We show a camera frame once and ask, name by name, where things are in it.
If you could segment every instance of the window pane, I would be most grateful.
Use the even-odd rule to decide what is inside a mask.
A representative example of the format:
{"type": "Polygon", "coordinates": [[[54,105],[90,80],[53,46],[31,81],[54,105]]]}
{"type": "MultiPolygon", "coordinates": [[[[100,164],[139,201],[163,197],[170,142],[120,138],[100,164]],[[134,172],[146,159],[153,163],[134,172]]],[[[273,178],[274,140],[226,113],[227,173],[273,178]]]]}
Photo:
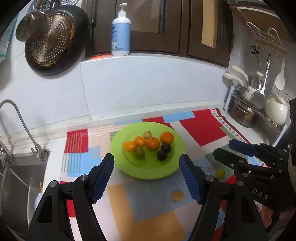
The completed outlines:
{"type": "Polygon", "coordinates": [[[202,44],[212,48],[217,45],[218,1],[202,0],[202,44]]]}
{"type": "Polygon", "coordinates": [[[164,33],[165,0],[120,0],[116,16],[119,4],[124,2],[128,4],[125,10],[133,32],[164,33]]]}

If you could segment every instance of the human hand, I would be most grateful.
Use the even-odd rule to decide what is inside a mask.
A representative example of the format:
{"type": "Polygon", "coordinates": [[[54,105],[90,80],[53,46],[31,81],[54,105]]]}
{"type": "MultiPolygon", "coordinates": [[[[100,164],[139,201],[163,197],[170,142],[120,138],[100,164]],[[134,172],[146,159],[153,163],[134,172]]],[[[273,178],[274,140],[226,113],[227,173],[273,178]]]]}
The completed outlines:
{"type": "MultiPolygon", "coordinates": [[[[279,215],[279,218],[281,220],[290,220],[294,213],[295,213],[295,208],[290,207],[287,211],[282,212],[279,215]]],[[[263,206],[260,212],[260,216],[262,218],[264,227],[268,227],[272,223],[272,215],[274,214],[273,210],[271,210],[268,207],[263,206]]]]}

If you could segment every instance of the pump nozzle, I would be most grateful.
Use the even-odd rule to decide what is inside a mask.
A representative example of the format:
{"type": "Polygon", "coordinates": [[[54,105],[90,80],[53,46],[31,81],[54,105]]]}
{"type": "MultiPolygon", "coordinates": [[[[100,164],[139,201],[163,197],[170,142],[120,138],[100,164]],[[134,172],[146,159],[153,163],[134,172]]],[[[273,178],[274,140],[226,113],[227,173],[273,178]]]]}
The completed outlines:
{"type": "Polygon", "coordinates": [[[121,7],[121,10],[118,12],[118,17],[126,17],[126,11],[124,11],[124,8],[127,6],[127,3],[119,4],[119,7],[121,7]]]}

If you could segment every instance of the stainless steel pot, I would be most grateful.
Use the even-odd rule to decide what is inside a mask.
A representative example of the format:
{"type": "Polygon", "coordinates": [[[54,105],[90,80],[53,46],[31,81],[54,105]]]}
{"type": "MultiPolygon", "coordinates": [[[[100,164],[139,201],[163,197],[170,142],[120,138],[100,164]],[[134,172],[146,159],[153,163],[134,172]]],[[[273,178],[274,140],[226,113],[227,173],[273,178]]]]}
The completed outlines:
{"type": "Polygon", "coordinates": [[[264,82],[262,82],[258,77],[254,75],[248,75],[249,86],[253,87],[256,90],[262,90],[264,82]]]}
{"type": "Polygon", "coordinates": [[[247,128],[251,128],[258,118],[256,112],[237,99],[233,99],[229,113],[237,123],[247,128]]]}

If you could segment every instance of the stainless steel sink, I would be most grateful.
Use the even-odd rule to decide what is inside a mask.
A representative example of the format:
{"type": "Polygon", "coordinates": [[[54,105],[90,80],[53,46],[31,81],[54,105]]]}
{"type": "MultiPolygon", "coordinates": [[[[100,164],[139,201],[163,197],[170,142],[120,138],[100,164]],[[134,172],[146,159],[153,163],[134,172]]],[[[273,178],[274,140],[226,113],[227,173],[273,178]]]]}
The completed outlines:
{"type": "Polygon", "coordinates": [[[45,168],[46,162],[35,156],[16,157],[5,167],[0,189],[0,214],[8,227],[21,237],[28,232],[45,168]]]}

